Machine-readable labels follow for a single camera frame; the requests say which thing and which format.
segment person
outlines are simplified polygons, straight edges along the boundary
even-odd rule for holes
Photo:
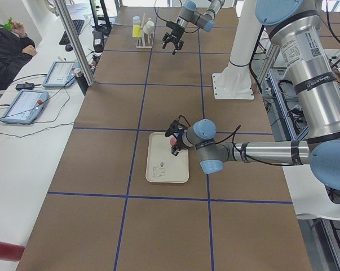
[[[0,90],[7,89],[22,67],[37,53],[22,23],[13,21],[12,32],[0,28]]]

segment robotic arm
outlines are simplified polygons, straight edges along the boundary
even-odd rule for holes
[[[181,37],[185,32],[185,29],[188,23],[192,23],[197,27],[210,32],[214,26],[214,19],[216,14],[224,5],[225,0],[212,0],[211,5],[206,10],[206,12],[202,15],[196,11],[196,4],[190,0],[186,0],[183,8],[180,11],[178,18],[176,19],[176,23],[173,21],[168,21],[166,26],[172,29],[172,32],[166,34],[163,37],[163,49],[166,48],[166,45],[169,42],[172,42],[175,46],[172,54],[176,54],[177,51],[181,50],[183,46],[183,41]]]
[[[309,127],[306,141],[216,143],[212,121],[186,127],[177,119],[165,134],[176,138],[174,155],[195,147],[206,174],[220,171],[226,161],[310,164],[319,181],[340,190],[340,90],[316,31],[318,5],[308,0],[257,0],[255,10],[287,63]]]

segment computer mouse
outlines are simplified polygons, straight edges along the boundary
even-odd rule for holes
[[[67,52],[71,52],[71,51],[73,50],[72,45],[71,45],[70,43],[69,43],[69,44],[66,44],[65,50],[66,50]]]

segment person's hand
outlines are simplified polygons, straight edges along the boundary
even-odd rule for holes
[[[26,48],[22,50],[22,53],[29,54],[31,56],[35,56],[37,53],[36,48],[34,48],[32,45],[28,45]]]
[[[25,37],[25,30],[24,30],[23,23],[20,23],[19,21],[13,21],[12,32],[18,34],[20,38]]]

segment black jacket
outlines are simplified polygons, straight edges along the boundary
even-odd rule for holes
[[[13,79],[32,56],[22,53],[23,48],[33,45],[30,38],[19,38],[0,28],[0,90],[7,89]]]

